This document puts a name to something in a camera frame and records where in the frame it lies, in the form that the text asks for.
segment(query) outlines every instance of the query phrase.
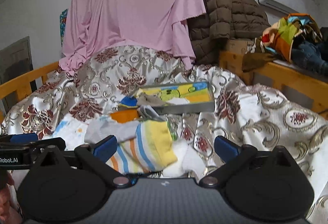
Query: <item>brown puffer jacket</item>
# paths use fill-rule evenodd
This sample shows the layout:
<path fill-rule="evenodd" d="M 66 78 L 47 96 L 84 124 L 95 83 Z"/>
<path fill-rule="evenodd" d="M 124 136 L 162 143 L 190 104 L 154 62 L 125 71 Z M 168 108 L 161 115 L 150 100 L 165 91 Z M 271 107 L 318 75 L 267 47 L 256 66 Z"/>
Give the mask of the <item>brown puffer jacket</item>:
<path fill-rule="evenodd" d="M 204 0 L 206 14 L 188 19 L 196 64 L 218 62 L 220 39 L 255 39 L 270 25 L 255 0 Z"/>

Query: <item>damask pattern fabric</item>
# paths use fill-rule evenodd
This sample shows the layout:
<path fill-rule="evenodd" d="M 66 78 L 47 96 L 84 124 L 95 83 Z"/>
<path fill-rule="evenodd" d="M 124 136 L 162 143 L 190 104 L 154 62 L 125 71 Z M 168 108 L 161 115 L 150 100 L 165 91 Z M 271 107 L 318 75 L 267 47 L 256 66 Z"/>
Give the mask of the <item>damask pattern fabric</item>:
<path fill-rule="evenodd" d="M 62 119 L 74 119 L 79 123 L 75 124 L 77 130 L 83 131 L 92 119 L 114 112 L 126 94 L 138 86 L 194 81 L 208 81 L 212 85 L 215 112 L 164 117 L 171 134 L 186 140 L 206 163 L 203 176 L 223 165 L 213 149 L 218 135 L 238 145 L 254 145 L 258 150 L 283 145 L 313 186 L 315 200 L 308 220 L 325 222 L 328 121 L 288 101 L 275 89 L 245 86 L 236 75 L 216 66 L 185 70 L 181 59 L 142 46 L 103 50 L 93 55 L 73 77 L 57 71 L 37 92 L 11 109 L 0 133 L 33 131 L 40 139 L 51 138 Z M 70 141 L 70 147 L 80 144 L 79 132 L 62 135 Z"/>

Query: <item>pink sheet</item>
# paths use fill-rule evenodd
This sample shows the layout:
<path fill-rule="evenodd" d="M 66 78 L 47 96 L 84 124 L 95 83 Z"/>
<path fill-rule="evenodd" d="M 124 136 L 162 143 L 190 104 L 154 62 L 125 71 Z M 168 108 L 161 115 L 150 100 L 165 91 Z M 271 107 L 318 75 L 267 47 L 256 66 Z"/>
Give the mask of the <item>pink sheet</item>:
<path fill-rule="evenodd" d="M 206 12 L 203 0 L 72 0 L 60 66 L 70 74 L 103 48 L 134 42 L 195 58 L 184 20 Z"/>

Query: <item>bed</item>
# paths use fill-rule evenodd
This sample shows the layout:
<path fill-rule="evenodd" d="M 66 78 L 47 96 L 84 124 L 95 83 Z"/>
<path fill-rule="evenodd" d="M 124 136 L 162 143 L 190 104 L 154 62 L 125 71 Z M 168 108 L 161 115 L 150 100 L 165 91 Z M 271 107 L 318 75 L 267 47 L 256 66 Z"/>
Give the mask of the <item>bed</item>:
<path fill-rule="evenodd" d="M 310 72 L 305 70 L 297 71 L 294 67 L 286 67 L 282 61 L 268 62 L 264 67 L 253 72 L 244 73 L 242 71 L 243 55 L 229 51 L 221 51 L 219 66 L 238 75 L 247 85 L 252 85 L 256 81 L 256 75 L 267 77 L 269 85 L 284 92 L 285 87 L 292 88 L 303 94 L 301 99 L 290 97 L 295 102 L 303 106 L 308 106 L 313 112 L 318 113 L 328 120 L 328 79 L 322 77 L 314 78 Z"/>
<path fill-rule="evenodd" d="M 47 80 L 45 75 L 55 69 Z M 31 93 L 27 82 L 41 76 L 43 86 Z M 68 150 L 84 142 L 91 120 L 116 111 L 119 102 L 139 86 L 208 81 L 215 96 L 215 112 L 165 115 L 171 133 L 191 138 L 194 149 L 206 163 L 202 176 L 223 165 L 213 150 L 218 135 L 238 145 L 252 144 L 258 150 L 283 145 L 314 188 L 315 199 L 308 220 L 312 223 L 327 220 L 328 122 L 288 101 L 276 89 L 247 86 L 237 75 L 217 66 L 201 65 L 185 70 L 181 59 L 139 45 L 104 49 L 76 70 L 73 77 L 52 64 L 26 77 L 23 89 L 16 86 L 15 80 L 0 86 L 0 97 L 16 91 L 21 100 L 4 117 L 0 134 L 35 132 L 39 139 L 62 137 Z M 202 147 L 197 147 L 196 140 L 202 140 Z"/>

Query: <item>wooden railing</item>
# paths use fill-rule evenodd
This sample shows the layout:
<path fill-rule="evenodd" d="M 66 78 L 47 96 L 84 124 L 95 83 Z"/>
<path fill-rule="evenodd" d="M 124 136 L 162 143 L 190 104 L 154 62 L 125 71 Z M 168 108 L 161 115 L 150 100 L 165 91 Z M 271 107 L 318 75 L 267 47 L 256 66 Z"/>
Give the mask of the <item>wooden railing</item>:
<path fill-rule="evenodd" d="M 264 67 L 256 69 L 254 72 L 244 73 L 241 69 L 243 56 L 228 51 L 220 52 L 219 66 L 239 76 L 247 85 L 252 85 L 254 72 L 269 77 L 272 81 L 272 88 L 282 91 L 284 86 L 288 86 L 306 95 L 313 100 L 313 112 L 316 112 L 328 119 L 328 84 L 303 75 L 289 67 L 285 67 L 273 62 L 267 63 Z"/>
<path fill-rule="evenodd" d="M 57 68 L 58 62 L 55 62 L 45 67 L 27 72 L 0 85 L 0 99 L 5 98 L 11 93 L 15 93 L 17 101 L 22 101 L 32 93 L 30 82 L 41 78 L 42 83 L 45 84 L 48 79 L 48 73 L 55 71 Z M 3 120 L 3 113 L 0 111 L 0 124 Z"/>

